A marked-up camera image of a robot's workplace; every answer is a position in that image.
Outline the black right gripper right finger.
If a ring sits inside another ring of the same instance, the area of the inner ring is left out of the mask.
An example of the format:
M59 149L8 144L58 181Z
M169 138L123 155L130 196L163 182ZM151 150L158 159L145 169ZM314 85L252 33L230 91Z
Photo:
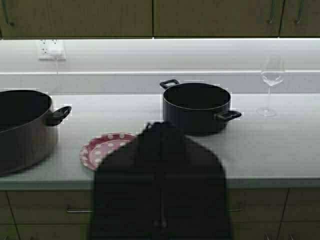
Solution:
M161 233L167 240L231 240L224 167L168 122L160 128Z

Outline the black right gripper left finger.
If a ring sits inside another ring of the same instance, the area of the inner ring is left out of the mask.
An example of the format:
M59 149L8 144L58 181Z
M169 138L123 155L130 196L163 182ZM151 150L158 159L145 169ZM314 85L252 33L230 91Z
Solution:
M89 239L157 238L162 136L163 123L149 123L133 140L102 160L94 174Z

